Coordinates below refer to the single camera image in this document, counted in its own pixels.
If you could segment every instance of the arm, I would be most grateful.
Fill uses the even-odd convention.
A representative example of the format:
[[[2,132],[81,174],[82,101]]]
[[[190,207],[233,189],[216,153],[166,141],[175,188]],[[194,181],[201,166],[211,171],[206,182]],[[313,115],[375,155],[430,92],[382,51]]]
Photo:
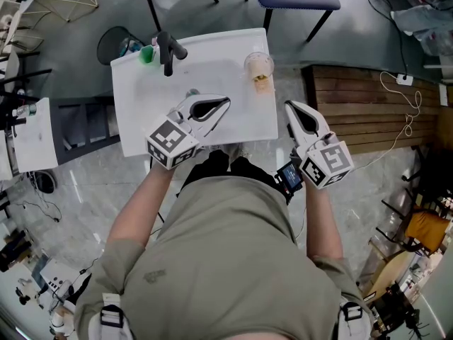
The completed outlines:
[[[355,285],[343,245],[333,219],[327,189],[318,190],[305,180],[306,188],[306,255],[324,271],[341,291],[341,295],[369,312]]]
[[[113,223],[107,243],[131,239],[145,247],[174,170],[154,165]]]
[[[342,259],[343,245],[333,219],[331,202],[326,189],[318,190],[309,179],[306,190],[306,255]]]

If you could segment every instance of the person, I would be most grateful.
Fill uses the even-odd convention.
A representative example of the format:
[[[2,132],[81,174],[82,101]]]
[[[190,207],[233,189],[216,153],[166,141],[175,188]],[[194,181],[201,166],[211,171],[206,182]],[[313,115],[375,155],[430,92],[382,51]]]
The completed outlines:
[[[3,249],[0,251],[0,271],[6,272],[9,270],[11,264],[16,261],[21,254],[31,247],[29,241],[22,242],[22,239],[25,238],[25,232],[22,230],[18,235],[14,237],[12,241],[7,243]]]
[[[57,340],[67,339],[74,332],[74,311],[76,304],[80,295],[88,286],[90,279],[91,274],[84,279],[82,285],[76,292],[66,297],[65,300],[59,300],[57,305],[55,305],[56,308],[51,310],[50,325]]]
[[[306,187],[306,256],[285,197],[245,157],[196,165],[147,246],[174,170],[154,165],[117,216],[77,302],[80,340],[119,294],[135,339],[331,339],[342,297],[365,308],[326,189]]]
[[[40,304],[39,298],[49,289],[49,286],[46,284],[37,291],[31,279],[26,280],[24,278],[19,278],[18,283],[21,289],[16,287],[16,294],[19,297],[21,305],[27,305],[28,301],[32,300],[32,302],[36,302],[36,304],[43,309],[44,307]]]

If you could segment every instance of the marble floor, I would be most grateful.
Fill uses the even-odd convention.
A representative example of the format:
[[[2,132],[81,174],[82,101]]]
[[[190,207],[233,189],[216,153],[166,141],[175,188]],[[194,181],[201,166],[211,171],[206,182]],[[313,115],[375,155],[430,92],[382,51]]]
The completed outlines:
[[[304,84],[299,70],[277,68],[274,74],[277,96],[279,139],[269,142],[250,142],[246,149],[252,163],[266,171],[275,171],[288,158],[292,141],[286,130],[284,102],[288,99],[305,102]],[[381,153],[361,154],[353,157],[360,168]],[[176,199],[190,169],[205,159],[206,153],[178,167],[174,180],[161,206],[165,218]],[[415,152],[411,148],[395,149],[371,166],[357,169],[343,181],[330,187],[331,201],[338,228],[343,239],[345,256],[349,259],[357,278],[369,258],[368,241],[375,237],[374,228],[394,227],[395,217],[383,204],[385,199],[396,207],[405,204],[404,182],[401,175],[409,175],[414,166]],[[125,158],[119,144],[98,150],[70,161],[53,170],[58,187],[51,195],[42,195],[58,206],[62,219],[55,223],[39,208],[23,201],[41,205],[44,211],[58,217],[57,209],[42,201],[28,179],[8,189],[11,214],[19,227],[27,227],[37,248],[75,269],[89,266],[102,253],[110,226],[118,212],[134,193],[149,170],[148,155]],[[297,193],[289,205],[290,221],[298,235],[304,224],[304,189]],[[157,220],[155,229],[161,225]],[[298,238],[304,251],[306,232]]]

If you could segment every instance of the gray floor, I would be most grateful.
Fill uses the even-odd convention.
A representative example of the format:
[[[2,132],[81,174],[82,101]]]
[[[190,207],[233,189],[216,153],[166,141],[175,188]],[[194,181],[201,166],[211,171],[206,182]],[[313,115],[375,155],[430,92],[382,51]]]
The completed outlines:
[[[278,152],[282,152],[286,160],[292,148],[285,127],[284,102],[287,99],[306,101],[298,69],[277,69],[274,80],[280,138],[246,145],[251,162],[268,172],[275,171],[281,165],[277,162]],[[353,160],[355,166],[360,168],[379,155],[355,155]],[[178,167],[161,206],[164,218],[193,165],[203,161],[206,156],[206,153],[199,154]],[[397,208],[405,205],[404,187],[407,184],[401,180],[401,175],[410,175],[415,164],[415,152],[411,148],[395,149],[375,164],[352,172],[329,188],[345,256],[356,278],[369,257],[370,238],[383,251],[387,249],[385,243],[379,241],[374,228],[379,225],[383,230],[392,231],[398,225],[399,219],[380,200],[385,199]],[[38,251],[44,249],[51,257],[73,268],[85,268],[101,255],[115,216],[141,183],[148,168],[148,155],[124,158],[120,144],[106,147],[54,170],[58,188],[53,194],[44,197],[59,206],[62,212],[60,223],[56,224],[45,217],[37,207],[25,204],[26,209],[23,209],[21,203],[26,200],[40,204],[51,216],[59,216],[53,205],[47,207],[46,203],[40,201],[28,180],[8,190],[13,203],[10,207],[12,217],[20,228],[28,228]],[[301,233],[304,226],[304,209],[303,189],[289,204],[290,222],[296,235]],[[157,220],[155,229],[160,225]],[[305,240],[306,231],[303,230],[298,238],[302,250]]]
[[[268,43],[277,64],[300,67],[322,62],[402,72],[398,33],[390,22],[374,12],[367,0],[340,2],[341,10],[333,12],[309,44],[304,41],[323,12],[275,11]],[[408,6],[405,0],[392,2],[401,9]],[[38,24],[37,34],[45,42],[33,68],[54,69],[43,85],[43,96],[92,96],[112,89],[110,67],[102,66],[96,59],[98,41],[107,29],[124,26],[145,42],[156,35],[146,0],[98,3],[99,8],[79,20],[65,23],[50,14]],[[67,8],[65,4],[56,2],[54,6]],[[220,0],[217,5],[212,0],[154,0],[154,4],[162,28],[175,38],[260,27],[264,19],[264,9],[257,0]],[[410,74],[440,78],[438,71],[423,69],[423,52],[415,38],[403,36],[403,44]]]

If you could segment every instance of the wire mesh frame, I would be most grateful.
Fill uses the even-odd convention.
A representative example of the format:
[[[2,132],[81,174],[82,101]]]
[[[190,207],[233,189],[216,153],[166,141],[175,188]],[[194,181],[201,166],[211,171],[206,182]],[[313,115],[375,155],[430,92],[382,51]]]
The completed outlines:
[[[41,17],[39,17],[39,19],[36,20],[36,22],[32,25],[32,26],[27,26],[27,27],[24,27],[24,29],[27,29],[27,30],[34,30],[36,25],[41,21],[42,18],[44,18],[47,14],[50,14],[52,13],[51,11],[47,10],[47,11],[27,11],[25,13],[22,14],[22,16],[24,15],[27,15],[27,16],[31,16],[33,14],[42,14]],[[34,46],[32,47],[28,47],[27,45],[24,45],[21,40],[17,40],[16,38],[23,38],[23,39],[34,39],[34,40],[39,40]],[[44,42],[44,39],[43,38],[40,38],[40,37],[34,37],[32,35],[18,35],[17,33],[14,33],[13,35],[13,39],[11,40],[11,44],[14,46],[14,47],[18,47],[22,50],[25,50],[26,52],[32,52],[33,50],[36,50],[41,44],[42,42]]]
[[[115,49],[115,44],[119,43],[119,40],[113,39],[113,43],[109,46],[109,34],[111,34],[114,30],[117,31],[122,31],[124,33],[124,37],[122,37],[121,41],[124,39],[127,39],[127,42],[125,43],[126,46],[129,45],[131,40],[136,40],[139,42],[142,46],[146,46],[144,42],[142,42],[139,38],[137,38],[135,35],[133,35],[128,29],[126,29],[124,26],[114,26],[110,29],[108,29],[99,39],[98,41],[98,47],[96,48],[96,55],[98,58],[99,63],[102,65],[108,65],[110,66],[110,62],[112,60],[115,60],[117,58],[124,57],[127,50],[125,50],[122,54],[116,56],[113,53],[113,49]],[[107,54],[112,54],[110,57],[104,57],[104,55]]]
[[[50,8],[49,6],[46,6],[44,5],[42,2],[40,1],[48,1],[50,6],[52,8]],[[59,11],[57,8],[55,8],[53,5],[52,5],[52,1],[60,1],[60,2],[65,2],[65,3],[70,3],[70,4],[73,4],[72,6],[72,9],[71,11],[69,12],[69,14],[67,15],[67,17],[64,17]],[[57,15],[59,18],[63,19],[64,21],[66,21],[67,23],[70,22],[71,20],[76,20],[76,19],[79,19],[83,16],[85,16],[86,14],[90,13],[87,12],[85,14],[82,14],[80,16],[78,16],[76,19],[71,19],[71,15],[73,14],[74,12],[74,9],[76,8],[77,5],[84,5],[84,6],[91,6],[93,8],[98,8],[99,7],[99,4],[98,4],[98,0],[89,0],[90,3],[86,3],[86,2],[82,2],[80,0],[35,0],[35,2],[39,5],[41,5],[42,7],[50,10],[52,13],[54,13],[55,15]]]

